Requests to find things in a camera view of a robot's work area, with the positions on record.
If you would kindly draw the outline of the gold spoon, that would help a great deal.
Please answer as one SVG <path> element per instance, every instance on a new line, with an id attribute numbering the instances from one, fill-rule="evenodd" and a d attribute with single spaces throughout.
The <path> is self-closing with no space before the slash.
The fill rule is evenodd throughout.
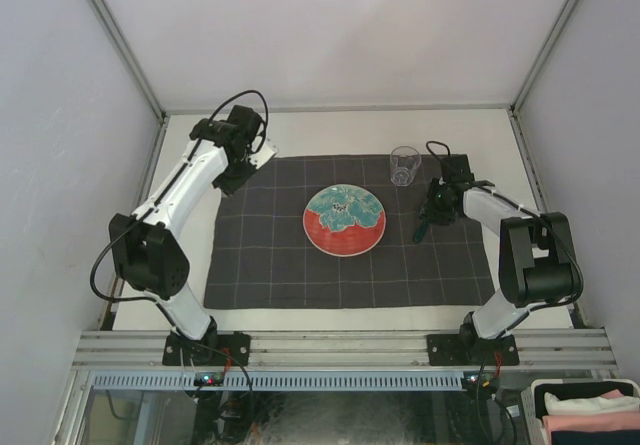
<path id="1" fill-rule="evenodd" d="M 422 219 L 419 226 L 416 228 L 412 240 L 414 243 L 421 243 L 429 229 L 429 221 Z"/>

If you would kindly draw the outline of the clear drinking glass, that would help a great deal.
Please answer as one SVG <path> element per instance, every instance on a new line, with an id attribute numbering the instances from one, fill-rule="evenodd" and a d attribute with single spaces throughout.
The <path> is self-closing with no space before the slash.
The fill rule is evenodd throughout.
<path id="1" fill-rule="evenodd" d="M 421 166 L 420 153 L 409 146 L 399 146 L 390 154 L 390 178 L 398 187 L 409 186 Z"/>

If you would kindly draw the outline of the dark grey checked cloth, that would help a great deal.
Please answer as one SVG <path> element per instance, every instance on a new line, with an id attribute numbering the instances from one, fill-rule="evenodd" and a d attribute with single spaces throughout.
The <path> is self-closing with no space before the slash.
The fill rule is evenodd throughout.
<path id="1" fill-rule="evenodd" d="M 396 187 L 387 155 L 276 158 L 221 201 L 205 286 L 209 309 L 353 309 L 476 306 L 494 293 L 483 233 L 459 219 L 413 235 L 430 179 L 424 157 L 414 181 Z M 316 248 L 303 211 L 320 190 L 353 184 L 382 203 L 387 224 L 370 251 L 339 258 Z"/>

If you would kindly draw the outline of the red and teal plate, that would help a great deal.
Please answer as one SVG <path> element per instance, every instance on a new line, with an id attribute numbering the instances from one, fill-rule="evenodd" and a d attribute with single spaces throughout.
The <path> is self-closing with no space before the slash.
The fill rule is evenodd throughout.
<path id="1" fill-rule="evenodd" d="M 387 216 L 370 191 L 336 184 L 316 193 L 302 215 L 303 230 L 318 250 L 335 257 L 367 253 L 382 239 Z"/>

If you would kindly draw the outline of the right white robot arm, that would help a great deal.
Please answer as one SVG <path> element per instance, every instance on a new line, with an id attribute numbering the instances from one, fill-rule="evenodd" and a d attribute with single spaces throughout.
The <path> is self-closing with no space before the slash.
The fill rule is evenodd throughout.
<path id="1" fill-rule="evenodd" d="M 584 290 L 568 218 L 559 212 L 532 211 L 478 180 L 467 156 L 436 156 L 441 175 L 429 183 L 414 233 L 420 242 L 429 227 L 469 218 L 499 239 L 499 288 L 468 313 L 458 332 L 427 337 L 433 365 L 519 362 L 513 330 L 532 313 L 577 301 Z"/>

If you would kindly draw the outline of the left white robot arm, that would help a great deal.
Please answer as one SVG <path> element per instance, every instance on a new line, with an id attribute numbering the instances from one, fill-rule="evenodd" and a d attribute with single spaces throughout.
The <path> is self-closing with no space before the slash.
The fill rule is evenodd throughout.
<path id="1" fill-rule="evenodd" d="M 231 195 L 275 154 L 268 145 L 268 116 L 241 105 L 218 120 L 196 123 L 171 173 L 146 201 L 109 223 L 116 275 L 154 304 L 186 339 L 184 353 L 206 365 L 219 352 L 217 324 L 188 284 L 190 262 L 178 238 L 207 189 Z"/>

